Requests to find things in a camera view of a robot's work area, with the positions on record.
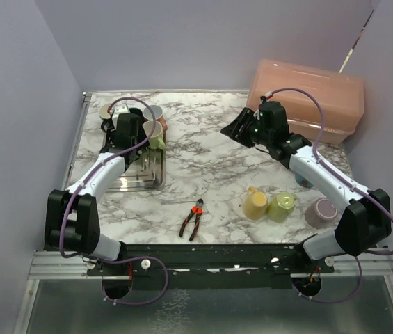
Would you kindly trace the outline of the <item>black mug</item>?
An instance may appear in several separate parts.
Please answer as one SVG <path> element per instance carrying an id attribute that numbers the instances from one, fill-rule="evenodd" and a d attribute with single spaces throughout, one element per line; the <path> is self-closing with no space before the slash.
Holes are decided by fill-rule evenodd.
<path id="1" fill-rule="evenodd" d="M 111 111 L 109 111 L 110 106 L 111 103 L 104 104 L 99 110 L 99 117 L 102 121 L 100 128 L 105 133 L 113 132 L 115 130 L 115 121 Z"/>

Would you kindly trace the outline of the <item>pink terracotta mug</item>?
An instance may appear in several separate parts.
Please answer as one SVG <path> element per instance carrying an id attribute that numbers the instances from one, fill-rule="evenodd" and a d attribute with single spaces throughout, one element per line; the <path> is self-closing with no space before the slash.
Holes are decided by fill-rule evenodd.
<path id="1" fill-rule="evenodd" d="M 157 105 L 150 105 L 149 108 L 145 107 L 143 109 L 143 117 L 145 120 L 153 120 L 155 119 L 156 121 L 160 122 L 163 130 L 166 132 L 168 130 L 168 126 L 166 123 L 166 120 L 163 116 L 163 110 L 160 106 Z"/>

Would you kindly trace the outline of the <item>light green mug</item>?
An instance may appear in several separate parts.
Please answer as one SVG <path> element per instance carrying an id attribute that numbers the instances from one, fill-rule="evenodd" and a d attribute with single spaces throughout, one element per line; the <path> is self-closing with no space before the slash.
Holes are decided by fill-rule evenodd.
<path id="1" fill-rule="evenodd" d="M 163 127 L 160 122 L 147 120 L 143 123 L 143 129 L 146 135 L 150 135 L 148 143 L 151 150 L 164 150 L 166 148 L 163 140 Z"/>

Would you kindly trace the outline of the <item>blue dotted mug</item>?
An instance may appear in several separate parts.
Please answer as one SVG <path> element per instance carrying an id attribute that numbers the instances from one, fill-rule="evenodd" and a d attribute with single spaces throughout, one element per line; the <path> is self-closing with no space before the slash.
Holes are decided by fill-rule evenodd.
<path id="1" fill-rule="evenodd" d="M 295 180 L 303 188 L 311 189 L 313 184 L 300 174 L 295 175 Z"/>

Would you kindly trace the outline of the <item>dark teal mug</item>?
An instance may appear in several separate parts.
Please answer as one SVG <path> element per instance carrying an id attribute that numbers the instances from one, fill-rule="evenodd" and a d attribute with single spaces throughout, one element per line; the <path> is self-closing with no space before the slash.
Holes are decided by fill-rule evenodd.
<path id="1" fill-rule="evenodd" d="M 140 109 L 134 108 L 134 107 L 130 107 L 130 108 L 129 108 L 129 111 L 130 111 L 130 113 L 132 113 L 132 114 L 136 114 L 141 120 L 144 119 L 144 117 L 143 117 L 143 112 L 142 112 Z"/>

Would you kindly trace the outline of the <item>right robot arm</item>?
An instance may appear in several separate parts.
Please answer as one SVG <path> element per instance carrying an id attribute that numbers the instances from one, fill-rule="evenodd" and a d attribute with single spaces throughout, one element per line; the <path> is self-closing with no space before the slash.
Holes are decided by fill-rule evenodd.
<path id="1" fill-rule="evenodd" d="M 247 148 L 265 146 L 274 160 L 306 178 L 339 212 L 334 230 L 309 237 L 295 248 L 293 263 L 299 271 L 312 270 L 324 257 L 342 253 L 356 257 L 390 236 L 388 194 L 354 182 L 318 154 L 304 136 L 290 132 L 279 102 L 264 102 L 257 112 L 244 108 L 220 132 Z"/>

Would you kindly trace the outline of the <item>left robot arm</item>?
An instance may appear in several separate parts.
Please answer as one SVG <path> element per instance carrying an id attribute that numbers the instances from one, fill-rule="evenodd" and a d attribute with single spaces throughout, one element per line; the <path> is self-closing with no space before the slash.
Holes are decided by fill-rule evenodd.
<path id="1" fill-rule="evenodd" d="M 52 248 L 96 257 L 114 275 L 122 273 L 127 257 L 122 242 L 100 232 L 97 203 L 110 185 L 137 159 L 146 139 L 141 117 L 122 113 L 111 121 L 97 161 L 66 190 L 53 190 L 47 199 L 45 244 Z"/>

